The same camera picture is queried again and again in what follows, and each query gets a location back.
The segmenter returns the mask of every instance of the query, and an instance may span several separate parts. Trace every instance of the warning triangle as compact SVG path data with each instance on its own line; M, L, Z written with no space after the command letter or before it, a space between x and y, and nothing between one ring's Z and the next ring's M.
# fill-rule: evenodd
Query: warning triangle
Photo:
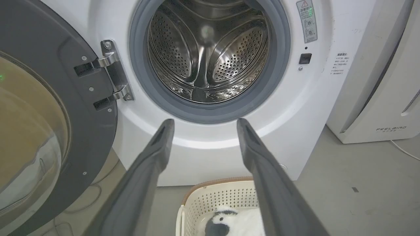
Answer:
M306 3L306 1L303 1L303 4L300 8L304 8L304 7L307 7L307 6L308 6L308 4Z

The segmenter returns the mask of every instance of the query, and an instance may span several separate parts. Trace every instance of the white washing machine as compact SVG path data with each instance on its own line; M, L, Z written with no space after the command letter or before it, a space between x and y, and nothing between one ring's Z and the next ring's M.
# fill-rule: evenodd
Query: white washing machine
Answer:
M249 176L240 117L296 180L380 2L1 1L0 234L63 211L111 146L128 168L167 118L160 186Z

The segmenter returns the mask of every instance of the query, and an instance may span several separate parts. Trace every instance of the brand logo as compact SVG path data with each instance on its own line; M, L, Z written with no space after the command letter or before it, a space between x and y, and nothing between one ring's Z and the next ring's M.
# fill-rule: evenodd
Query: brand logo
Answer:
M402 129L405 129L405 128L407 128L407 126L377 128L376 132L394 132L394 131L402 130Z

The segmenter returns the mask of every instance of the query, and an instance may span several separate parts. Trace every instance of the power cord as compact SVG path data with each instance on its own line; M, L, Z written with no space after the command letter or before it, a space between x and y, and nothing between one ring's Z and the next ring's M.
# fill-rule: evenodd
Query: power cord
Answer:
M88 205L86 205L86 206L84 206L84 207L82 207L82 208L79 208L79 209L77 209L77 210L64 210L63 212L64 213L66 213L66 214L75 214L75 213L78 213L78 212L81 212L81 211L83 211L83 210L85 210L85 209L87 209L87 208L89 208L89 207L91 207L93 204L95 204L97 201L98 201L98 199L99 199L99 197L101 196L101 194L102 194L102 188L101 188L101 186L99 185L99 183L102 181L102 180L104 180L105 178L107 178L114 170L115 170L115 168L117 168L117 166L118 166L118 163L119 163L120 161L118 160L117 161L117 163L114 165L114 167L112 167L112 169L106 174L106 175L104 175L104 177L102 177L100 180L98 180L98 181L96 181L96 182L93 182L92 184L90 184L89 185L89 187L95 187L95 188L98 188L99 189L99 193L98 193L98 195L96 196L96 198L91 202L91 203L89 203ZM58 236L60 236L60 233L58 232L58 229L57 229L57 227L59 227L60 225L68 225L68 227L69 227L69 229L70 229L70 233L71 233L71 236L74 236L74 234L73 234L73 229L72 229L72 227L71 227L71 225L68 223L68 222L63 222L63 223L60 223L60 224L56 224L55 223L55 218L53 219L53 224L54 224L54 226L52 227L52 228L50 228L49 230L47 230L46 232L44 232L43 234L41 234L41 236L44 236L44 235L46 235L47 233L49 233L51 230L55 230L55 232L56 232L56 234L58 235Z
M390 140L390 142L391 142L392 144L394 144L394 146L395 146L395 147L397 147L397 148L398 148L401 152L403 152L403 153L405 153L405 154L407 154L407 155L411 156L412 158L414 158L414 159L416 159L416 160L420 161L420 158L418 158L418 157L416 157L416 156L414 156L414 155L412 155L412 154L408 153L407 151L405 151L404 149L402 149L400 146L398 146L398 144L396 144L393 140Z

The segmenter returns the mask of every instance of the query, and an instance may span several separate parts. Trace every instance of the hinge bracket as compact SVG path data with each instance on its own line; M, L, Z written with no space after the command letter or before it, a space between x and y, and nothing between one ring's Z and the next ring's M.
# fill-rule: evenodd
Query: hinge bracket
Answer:
M104 58L98 58L91 63L94 68L104 68L107 71L114 89L111 98L123 98L125 101L134 100L115 42L111 39L101 41L101 49Z

